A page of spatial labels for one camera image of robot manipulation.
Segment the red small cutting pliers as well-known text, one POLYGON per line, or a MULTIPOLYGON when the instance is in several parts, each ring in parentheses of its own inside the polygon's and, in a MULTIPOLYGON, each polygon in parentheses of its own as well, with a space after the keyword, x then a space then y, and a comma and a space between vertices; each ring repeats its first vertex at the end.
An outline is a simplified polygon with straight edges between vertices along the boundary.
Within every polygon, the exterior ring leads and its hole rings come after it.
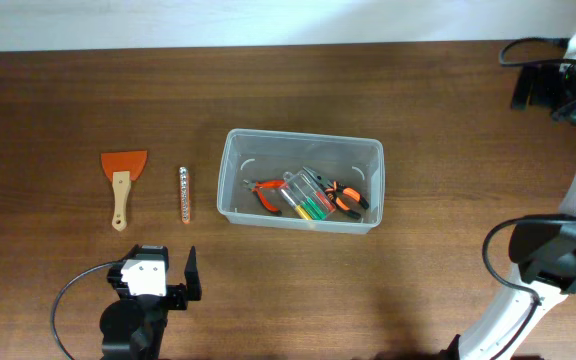
POLYGON ((284 184, 283 180, 269 180, 269 181, 250 181, 243 180, 243 187, 253 193, 263 208, 275 216, 281 216, 282 211, 273 205, 265 196, 264 191, 267 189, 277 190, 284 184))

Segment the clear screwdriver set case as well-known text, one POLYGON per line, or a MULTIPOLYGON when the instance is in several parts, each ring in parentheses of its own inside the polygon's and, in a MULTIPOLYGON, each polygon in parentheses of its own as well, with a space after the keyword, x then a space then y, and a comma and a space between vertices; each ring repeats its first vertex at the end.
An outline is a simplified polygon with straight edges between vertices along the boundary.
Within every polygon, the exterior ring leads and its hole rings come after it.
POLYGON ((305 171, 285 172, 279 193, 287 204, 304 220, 326 220, 336 209, 321 187, 305 171))

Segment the orange black long-nose pliers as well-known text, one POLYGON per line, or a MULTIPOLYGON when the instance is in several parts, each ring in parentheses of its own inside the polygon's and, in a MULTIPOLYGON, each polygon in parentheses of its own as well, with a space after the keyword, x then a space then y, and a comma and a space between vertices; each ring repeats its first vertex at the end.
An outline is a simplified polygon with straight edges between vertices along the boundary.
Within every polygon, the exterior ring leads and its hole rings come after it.
POLYGON ((314 180, 314 182, 322 189, 328 200, 344 215, 354 220, 360 220, 362 215, 347 205, 342 197, 352 199, 364 210, 370 206, 368 200, 357 190, 352 187, 346 186, 341 182, 330 180, 318 171, 304 166, 303 170, 314 180))

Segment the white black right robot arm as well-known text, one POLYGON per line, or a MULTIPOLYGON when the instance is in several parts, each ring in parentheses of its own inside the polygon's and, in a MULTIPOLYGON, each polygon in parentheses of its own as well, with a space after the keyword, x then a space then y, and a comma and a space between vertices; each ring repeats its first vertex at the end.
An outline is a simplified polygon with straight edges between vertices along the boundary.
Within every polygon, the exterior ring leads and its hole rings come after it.
MULTIPOLYGON (((552 38, 560 58, 519 61, 511 107, 546 107, 576 125, 576 31, 552 38)), ((482 317, 440 359, 510 359, 538 322, 576 293, 576 173, 557 213, 506 220, 486 235, 482 260, 501 289, 482 317)))

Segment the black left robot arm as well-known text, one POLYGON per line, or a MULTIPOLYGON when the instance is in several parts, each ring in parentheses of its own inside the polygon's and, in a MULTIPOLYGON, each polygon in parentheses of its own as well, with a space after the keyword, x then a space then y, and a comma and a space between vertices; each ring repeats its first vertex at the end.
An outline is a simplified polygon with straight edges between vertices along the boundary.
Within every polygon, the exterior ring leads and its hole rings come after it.
POLYGON ((169 251, 165 246, 136 245, 110 266, 106 279, 119 299, 100 317, 102 357, 118 360, 154 360, 171 311, 185 311, 202 299, 196 249, 184 268, 185 281, 167 282, 169 251))

